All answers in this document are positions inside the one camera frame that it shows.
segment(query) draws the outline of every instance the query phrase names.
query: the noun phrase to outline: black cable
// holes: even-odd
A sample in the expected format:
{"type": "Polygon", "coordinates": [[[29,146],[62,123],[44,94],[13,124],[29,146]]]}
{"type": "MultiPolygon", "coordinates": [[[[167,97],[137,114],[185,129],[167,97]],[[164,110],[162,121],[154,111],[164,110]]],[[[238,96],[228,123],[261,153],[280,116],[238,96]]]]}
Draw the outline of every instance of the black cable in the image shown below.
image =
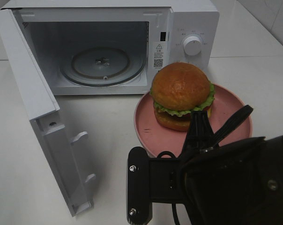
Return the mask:
{"type": "MultiPolygon", "coordinates": [[[[161,158],[162,156],[164,155],[168,155],[170,156],[171,158],[176,158],[175,155],[170,152],[170,151],[162,151],[158,154],[157,158],[161,158]]],[[[177,209],[176,209],[176,204],[175,203],[172,203],[171,205],[171,210],[173,212],[173,218],[174,218],[174,222],[175,222],[175,225],[180,225],[179,223],[179,219],[178,219],[178,214],[177,214],[177,209]]]]}
{"type": "Polygon", "coordinates": [[[172,210],[172,212],[173,212],[173,217],[174,217],[175,225],[180,225],[179,219],[178,219],[178,215],[177,215],[176,204],[175,204],[175,203],[172,203],[172,205],[171,205],[171,210],[172,210]]]}

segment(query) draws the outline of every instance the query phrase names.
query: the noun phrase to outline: bottom bun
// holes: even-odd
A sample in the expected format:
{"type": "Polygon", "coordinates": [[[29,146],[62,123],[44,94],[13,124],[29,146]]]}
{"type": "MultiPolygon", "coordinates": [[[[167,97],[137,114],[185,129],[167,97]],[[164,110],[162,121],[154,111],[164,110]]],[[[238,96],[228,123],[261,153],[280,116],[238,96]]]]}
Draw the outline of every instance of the bottom bun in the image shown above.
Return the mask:
{"type": "MultiPolygon", "coordinates": [[[[190,117],[178,117],[171,116],[167,112],[158,112],[156,108],[154,108],[154,114],[157,122],[166,128],[177,130],[177,131],[188,131],[190,125],[190,117]]],[[[207,110],[207,116],[210,117],[211,107],[207,110]]]]}

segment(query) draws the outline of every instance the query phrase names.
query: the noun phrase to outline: microwave control dial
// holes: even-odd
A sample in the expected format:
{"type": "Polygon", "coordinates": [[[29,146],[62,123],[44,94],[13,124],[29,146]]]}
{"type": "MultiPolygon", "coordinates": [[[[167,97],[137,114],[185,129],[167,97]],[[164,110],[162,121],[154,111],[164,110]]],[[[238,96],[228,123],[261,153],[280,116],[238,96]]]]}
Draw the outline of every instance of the microwave control dial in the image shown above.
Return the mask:
{"type": "Polygon", "coordinates": [[[203,40],[197,35],[190,35],[183,41],[183,49],[187,55],[196,55],[201,51],[203,40]]]}

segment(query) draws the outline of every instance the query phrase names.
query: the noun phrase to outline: pink plate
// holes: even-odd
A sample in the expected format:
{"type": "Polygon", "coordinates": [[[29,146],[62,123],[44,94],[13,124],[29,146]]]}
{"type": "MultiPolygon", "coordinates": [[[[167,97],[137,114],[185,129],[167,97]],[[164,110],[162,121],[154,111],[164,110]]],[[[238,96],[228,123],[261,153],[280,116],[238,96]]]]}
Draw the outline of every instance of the pink plate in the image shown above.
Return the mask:
{"type": "MultiPolygon", "coordinates": [[[[227,119],[244,103],[231,91],[214,84],[215,100],[211,108],[209,122],[213,132],[216,132],[227,119]]],[[[134,127],[143,147],[152,156],[162,151],[170,151],[178,156],[186,137],[186,132],[175,131],[162,127],[156,121],[153,99],[146,93],[139,101],[134,113],[134,127]]],[[[236,130],[220,142],[220,146],[251,137],[252,121],[247,118],[236,130]]]]}

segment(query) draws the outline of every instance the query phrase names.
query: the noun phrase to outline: white microwave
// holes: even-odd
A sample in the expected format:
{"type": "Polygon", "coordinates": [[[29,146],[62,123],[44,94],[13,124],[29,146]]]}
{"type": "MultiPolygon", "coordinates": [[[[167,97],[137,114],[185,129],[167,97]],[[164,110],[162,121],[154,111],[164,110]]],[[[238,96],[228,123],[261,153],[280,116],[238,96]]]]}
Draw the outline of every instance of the white microwave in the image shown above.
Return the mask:
{"type": "Polygon", "coordinates": [[[54,95],[142,94],[170,63],[205,69],[218,18],[209,0],[11,0],[0,10],[28,118],[72,216],[93,205],[96,175],[80,155],[87,133],[67,137],[54,95]]]}

